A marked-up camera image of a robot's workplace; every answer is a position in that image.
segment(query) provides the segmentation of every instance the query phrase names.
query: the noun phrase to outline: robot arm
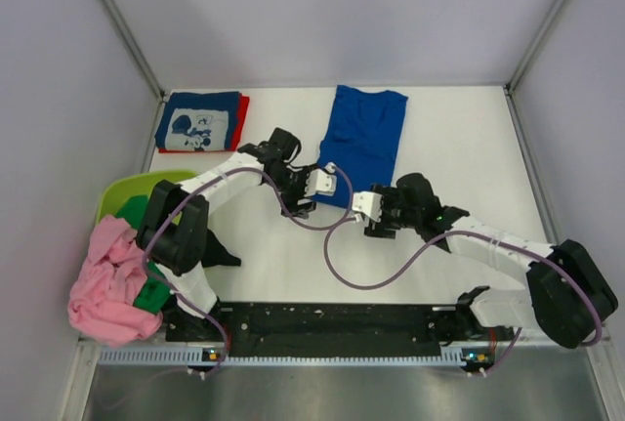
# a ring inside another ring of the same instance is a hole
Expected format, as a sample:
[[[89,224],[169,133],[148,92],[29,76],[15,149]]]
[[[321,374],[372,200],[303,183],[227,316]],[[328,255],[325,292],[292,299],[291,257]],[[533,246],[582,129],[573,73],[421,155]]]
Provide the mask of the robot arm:
[[[137,244],[144,250],[160,225],[185,197],[216,178],[225,178],[192,198],[183,209],[179,223],[167,228],[151,252],[156,266],[179,294],[204,313],[210,312],[217,302],[217,295],[206,280],[200,263],[206,247],[211,243],[215,246],[217,241],[207,231],[208,216],[212,212],[243,191],[260,186],[264,178],[259,171],[271,177],[286,208],[295,217],[306,218],[314,210],[315,203],[310,200],[314,194],[334,193],[335,177],[315,164],[291,167],[290,163],[299,150],[301,146],[297,138],[276,128],[268,141],[241,147],[219,167],[179,184],[163,181],[155,186],[137,233]],[[251,170],[226,179],[227,172],[239,168]],[[192,316],[202,316],[180,299],[178,304]]]
[[[618,307],[616,297],[581,244],[572,240],[560,245],[532,242],[491,228],[468,211],[442,206],[421,174],[402,177],[394,188],[374,185],[371,191],[356,193],[353,210],[368,218],[364,231],[368,236],[394,238],[397,230],[409,228],[426,241],[449,231],[477,232],[491,238],[486,242],[453,235],[437,243],[442,250],[485,263],[525,287],[505,291],[483,286],[463,294],[459,303],[470,306],[482,327],[540,327],[566,348],[579,346],[595,328],[586,306],[558,273],[521,253],[499,247],[499,242],[558,264],[589,297],[602,321]]]

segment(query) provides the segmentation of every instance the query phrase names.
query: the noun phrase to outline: metal frame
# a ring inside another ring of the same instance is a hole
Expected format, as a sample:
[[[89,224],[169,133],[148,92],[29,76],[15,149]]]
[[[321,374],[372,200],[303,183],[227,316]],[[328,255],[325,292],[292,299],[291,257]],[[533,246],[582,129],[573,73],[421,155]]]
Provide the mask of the metal frame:
[[[158,107],[154,116],[151,135],[153,135],[157,120],[164,107],[165,92],[158,82],[154,72],[132,34],[123,15],[119,11],[114,0],[100,0],[104,10],[109,16],[122,44],[129,52],[133,62],[146,80],[146,84],[158,99]],[[543,223],[545,234],[550,241],[558,241],[562,236],[559,234],[559,226],[553,214],[553,208],[549,200],[537,165],[536,157],[532,152],[527,135],[525,133],[522,115],[515,103],[515,90],[519,87],[531,65],[540,54],[553,29],[557,25],[566,5],[570,0],[555,0],[546,18],[536,31],[531,43],[524,52],[510,82],[504,87],[508,107],[513,120],[515,131],[521,147],[521,154],[525,164],[528,178],[534,193],[536,205]],[[149,169],[154,150],[153,136],[150,136],[146,145],[144,160],[141,171]],[[523,335],[521,344],[553,346],[553,343],[541,339],[538,335]],[[71,366],[67,385],[62,398],[62,405],[57,419],[78,420],[82,419],[87,403],[87,397],[93,378],[97,361],[100,357],[101,346],[95,342],[79,341],[74,360]],[[620,360],[609,337],[597,347],[588,350],[588,357],[596,378],[599,392],[604,401],[604,406],[609,419],[625,419],[625,379],[622,375]]]

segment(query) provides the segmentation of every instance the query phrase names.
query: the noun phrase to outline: folded blue shirt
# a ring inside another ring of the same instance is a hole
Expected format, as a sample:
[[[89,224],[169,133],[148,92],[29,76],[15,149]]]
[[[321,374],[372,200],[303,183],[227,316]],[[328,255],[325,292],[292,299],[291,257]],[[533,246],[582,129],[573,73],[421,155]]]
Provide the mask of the folded blue shirt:
[[[338,165],[354,191],[370,190],[372,184],[390,185],[407,101],[394,91],[370,94],[338,86],[317,163]],[[350,200],[347,184],[337,176],[334,195],[316,195],[314,200],[346,208]]]
[[[238,123],[240,93],[177,92],[163,110],[156,146],[165,150],[227,150]]]

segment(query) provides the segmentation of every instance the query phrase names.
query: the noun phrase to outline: gray floor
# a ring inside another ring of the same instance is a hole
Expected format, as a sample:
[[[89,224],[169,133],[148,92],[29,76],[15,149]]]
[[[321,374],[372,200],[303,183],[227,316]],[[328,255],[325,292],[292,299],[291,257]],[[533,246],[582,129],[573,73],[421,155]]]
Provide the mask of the gray floor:
[[[242,368],[201,382],[162,370],[100,367],[84,421],[600,421],[604,408],[586,354],[518,348],[492,376],[434,368]]]

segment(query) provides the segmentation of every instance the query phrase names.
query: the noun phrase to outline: white wall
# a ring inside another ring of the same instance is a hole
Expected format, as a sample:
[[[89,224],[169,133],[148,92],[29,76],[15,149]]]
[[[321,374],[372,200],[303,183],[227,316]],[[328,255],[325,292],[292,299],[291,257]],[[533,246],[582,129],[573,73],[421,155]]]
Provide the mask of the white wall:
[[[116,0],[166,88],[504,83],[553,0]]]
[[[572,0],[518,93],[562,231],[625,306],[625,0]],[[609,328],[625,360],[625,311]]]
[[[155,101],[97,0],[0,0],[0,418],[50,420],[96,204],[138,169]]]

